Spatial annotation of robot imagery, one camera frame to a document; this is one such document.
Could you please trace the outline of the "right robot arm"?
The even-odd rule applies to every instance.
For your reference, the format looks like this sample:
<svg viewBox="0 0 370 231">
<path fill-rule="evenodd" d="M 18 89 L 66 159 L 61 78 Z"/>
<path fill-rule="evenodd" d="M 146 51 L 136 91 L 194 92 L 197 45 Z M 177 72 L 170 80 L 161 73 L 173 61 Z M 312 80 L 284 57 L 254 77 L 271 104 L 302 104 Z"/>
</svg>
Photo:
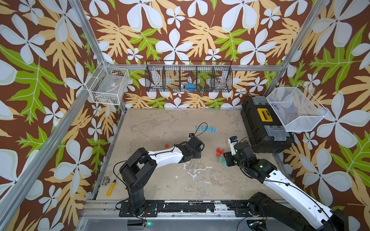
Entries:
<svg viewBox="0 0 370 231">
<path fill-rule="evenodd" d="M 330 209 L 298 188 L 271 162 L 258 159 L 247 142 L 238 141 L 236 136 L 227 141 L 227 166 L 237 166 L 245 176 L 272 189 L 292 206 L 288 208 L 264 193 L 256 193 L 248 200 L 252 216 L 275 218 L 295 231 L 349 230 L 349 218 L 343 211 Z"/>
</svg>

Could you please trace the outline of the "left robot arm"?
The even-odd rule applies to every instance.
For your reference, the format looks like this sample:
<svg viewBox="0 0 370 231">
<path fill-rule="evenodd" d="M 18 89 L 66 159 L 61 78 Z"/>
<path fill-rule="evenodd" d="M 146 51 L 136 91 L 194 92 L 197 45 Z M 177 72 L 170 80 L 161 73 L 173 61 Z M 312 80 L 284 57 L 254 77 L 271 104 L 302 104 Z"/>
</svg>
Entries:
<svg viewBox="0 0 370 231">
<path fill-rule="evenodd" d="M 144 187 L 156 169 L 200 159 L 204 147 L 205 144 L 191 133 L 187 141 L 165 150 L 148 151 L 143 147 L 137 149 L 119 169 L 121 179 L 128 191 L 128 212 L 136 217 L 145 212 Z"/>
</svg>

